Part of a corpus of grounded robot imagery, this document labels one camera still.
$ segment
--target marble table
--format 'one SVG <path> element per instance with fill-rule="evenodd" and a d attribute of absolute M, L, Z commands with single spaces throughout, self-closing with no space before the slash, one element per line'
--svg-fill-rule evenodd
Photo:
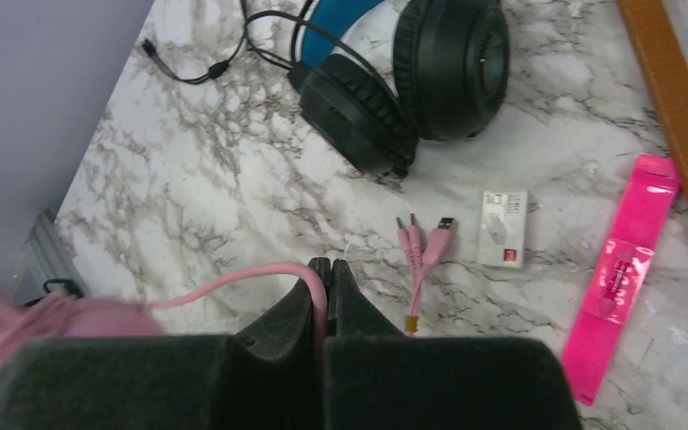
<path fill-rule="evenodd" d="M 182 75 L 202 73 L 237 41 L 235 3 L 157 0 L 141 38 Z M 252 3 L 296 12 L 302 2 Z M 390 78 L 405 3 L 381 4 L 346 37 Z M 298 115 L 283 72 L 256 56 L 192 87 L 134 49 L 56 223 L 92 293 L 157 300 L 238 268 L 325 255 L 346 258 L 365 295 L 401 326 L 409 273 L 394 217 L 415 212 L 427 228 L 454 217 L 455 243 L 424 286 L 419 334 L 529 336 L 559 353 L 634 159 L 668 150 L 614 2 L 503 3 L 512 69 L 501 112 L 473 140 L 421 142 L 400 184 L 357 173 Z M 284 54 L 291 29 L 263 21 L 254 35 Z M 520 271 L 475 263 L 490 188 L 531 192 Z M 239 282 L 159 317 L 172 332 L 237 331 L 293 283 Z M 598 400 L 580 412 L 588 429 L 688 430 L 684 198 Z"/>

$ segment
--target wooden edge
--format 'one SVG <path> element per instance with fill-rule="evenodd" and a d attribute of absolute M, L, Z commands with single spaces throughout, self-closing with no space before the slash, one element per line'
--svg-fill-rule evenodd
<path fill-rule="evenodd" d="M 688 200 L 688 67 L 661 0 L 616 0 Z"/>

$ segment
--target red label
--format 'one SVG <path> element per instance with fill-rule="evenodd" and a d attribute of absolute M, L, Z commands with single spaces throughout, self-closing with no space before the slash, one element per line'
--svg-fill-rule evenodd
<path fill-rule="evenodd" d="M 505 249 L 504 259 L 507 262 L 514 262 L 518 257 L 518 251 L 514 249 Z"/>

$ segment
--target blurry pink headphones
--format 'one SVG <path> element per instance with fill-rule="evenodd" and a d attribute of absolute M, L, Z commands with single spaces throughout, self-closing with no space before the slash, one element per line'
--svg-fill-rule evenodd
<path fill-rule="evenodd" d="M 323 347 L 328 300 L 318 275 L 304 264 L 277 262 L 236 271 L 194 292 L 156 304 L 126 303 L 108 298 L 75 300 L 63 290 L 51 293 L 31 308 L 21 308 L 0 294 L 0 368 L 26 341 L 46 336 L 120 337 L 164 335 L 148 309 L 184 305 L 230 282 L 272 274 L 295 275 L 310 288 L 313 301 L 313 333 L 317 352 Z"/>

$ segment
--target black headphones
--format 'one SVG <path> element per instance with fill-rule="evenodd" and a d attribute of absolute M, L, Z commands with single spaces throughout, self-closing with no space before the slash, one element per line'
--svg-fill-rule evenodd
<path fill-rule="evenodd" d="M 341 46 L 328 37 L 334 35 L 307 27 Z M 311 33 L 305 36 L 320 38 Z M 301 95 L 302 117 L 358 170 L 375 175 L 406 176 L 418 138 L 475 136 L 507 87 L 508 30 L 494 0 L 409 2 L 394 32 L 399 99 L 362 57 L 356 59 L 368 70 L 340 54 L 310 68 L 304 50 L 303 41 L 303 61 L 288 74 Z"/>

